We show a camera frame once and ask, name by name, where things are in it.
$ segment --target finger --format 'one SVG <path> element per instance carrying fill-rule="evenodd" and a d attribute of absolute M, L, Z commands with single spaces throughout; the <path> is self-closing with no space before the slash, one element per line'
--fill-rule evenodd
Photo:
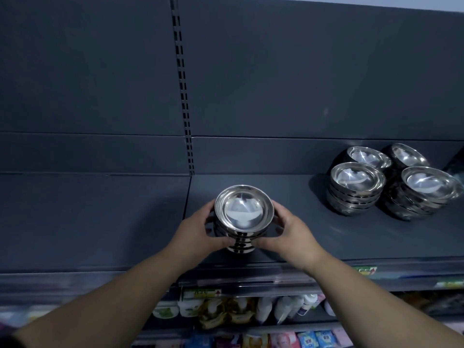
<path fill-rule="evenodd" d="M 279 237 L 259 237 L 252 240 L 252 245 L 256 248 L 278 252 Z"/>
<path fill-rule="evenodd" d="M 214 237 L 210 239 L 211 251 L 227 248 L 235 244 L 235 239 L 231 237 Z"/>
<path fill-rule="evenodd" d="M 208 216 L 206 218 L 205 224 L 210 224 L 214 222 L 214 216 Z"/>
<path fill-rule="evenodd" d="M 285 206 L 282 206 L 276 201 L 273 200 L 272 203 L 274 204 L 275 211 L 277 211 L 277 215 L 281 218 L 283 224 L 286 224 L 288 219 L 293 216 L 293 214 Z"/>
<path fill-rule="evenodd" d="M 214 202 L 216 199 L 213 199 L 211 201 L 208 201 L 206 204 L 204 204 L 200 210 L 197 210 L 194 215 L 198 216 L 202 221 L 206 221 L 206 218 L 209 216 L 213 206 Z"/>
<path fill-rule="evenodd" d="M 272 218 L 272 223 L 276 224 L 277 226 L 284 227 L 282 219 L 277 215 L 274 215 Z"/>

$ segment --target black sleeve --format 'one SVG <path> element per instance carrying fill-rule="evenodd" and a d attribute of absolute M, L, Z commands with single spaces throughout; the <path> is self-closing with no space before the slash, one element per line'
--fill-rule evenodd
<path fill-rule="evenodd" d="M 0 348 L 26 348 L 17 338 L 13 336 L 0 337 Z"/>

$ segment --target person's left hand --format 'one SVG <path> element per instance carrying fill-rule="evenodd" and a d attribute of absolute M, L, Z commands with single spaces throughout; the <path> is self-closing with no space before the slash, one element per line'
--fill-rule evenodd
<path fill-rule="evenodd" d="M 210 237 L 206 233 L 205 224 L 212 222 L 209 214 L 215 200 L 203 205 L 192 216 L 181 222 L 171 242 L 163 250 L 168 256 L 174 256 L 180 262 L 183 272 L 193 269 L 213 251 L 233 246 L 235 240 L 230 237 Z"/>

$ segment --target forearm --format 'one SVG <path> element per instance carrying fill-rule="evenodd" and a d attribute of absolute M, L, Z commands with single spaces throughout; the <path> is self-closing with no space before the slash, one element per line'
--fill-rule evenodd
<path fill-rule="evenodd" d="M 357 347 L 463 347 L 464 338 L 327 253 L 307 269 Z"/>
<path fill-rule="evenodd" d="M 182 274 L 161 252 L 106 285 L 53 310 L 15 335 L 28 348 L 129 347 Z"/>

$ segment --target blue package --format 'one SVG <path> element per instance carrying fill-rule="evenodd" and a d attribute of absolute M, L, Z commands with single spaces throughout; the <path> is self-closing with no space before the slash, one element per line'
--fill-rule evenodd
<path fill-rule="evenodd" d="M 320 348 L 336 348 L 337 339 L 335 338 L 332 331 L 316 331 L 317 342 Z"/>
<path fill-rule="evenodd" d="M 194 335 L 185 344 L 185 348 L 211 348 L 212 337 L 208 335 Z"/>
<path fill-rule="evenodd" d="M 297 336 L 300 341 L 301 348 L 317 348 L 319 346 L 316 335 L 313 331 L 300 332 Z"/>

